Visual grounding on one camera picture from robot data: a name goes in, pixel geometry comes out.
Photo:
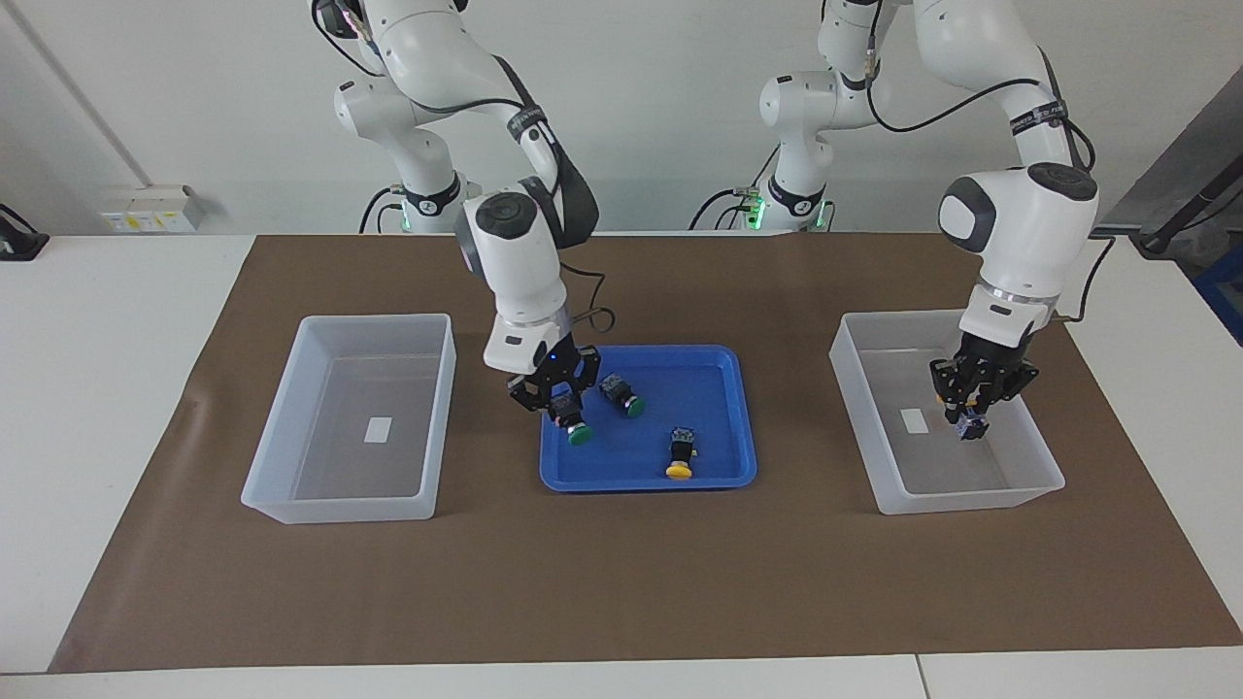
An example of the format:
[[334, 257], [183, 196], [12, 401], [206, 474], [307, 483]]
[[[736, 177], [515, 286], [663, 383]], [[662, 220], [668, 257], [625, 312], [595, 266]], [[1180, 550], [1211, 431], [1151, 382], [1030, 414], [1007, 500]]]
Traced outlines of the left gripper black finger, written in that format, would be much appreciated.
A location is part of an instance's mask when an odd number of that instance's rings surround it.
[[1039, 376], [1039, 369], [1025, 358], [1029, 347], [1030, 338], [1021, 340], [1016, 347], [976, 338], [976, 415], [983, 424], [989, 424], [989, 407], [1016, 398]]
[[955, 354], [929, 362], [933, 389], [942, 404], [943, 417], [955, 430], [976, 430], [978, 413], [975, 410], [976, 369], [978, 359], [972, 354]]

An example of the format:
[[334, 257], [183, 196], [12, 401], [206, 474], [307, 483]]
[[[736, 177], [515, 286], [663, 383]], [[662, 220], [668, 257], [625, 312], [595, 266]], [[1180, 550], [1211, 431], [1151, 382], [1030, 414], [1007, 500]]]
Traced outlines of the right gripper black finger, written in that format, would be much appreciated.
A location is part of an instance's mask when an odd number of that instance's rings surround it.
[[582, 408], [582, 394], [595, 386], [602, 357], [595, 346], [568, 346], [558, 353], [558, 412], [568, 415]]
[[511, 376], [506, 381], [508, 396], [532, 413], [543, 413], [556, 420], [554, 372], [537, 369], [532, 376]]

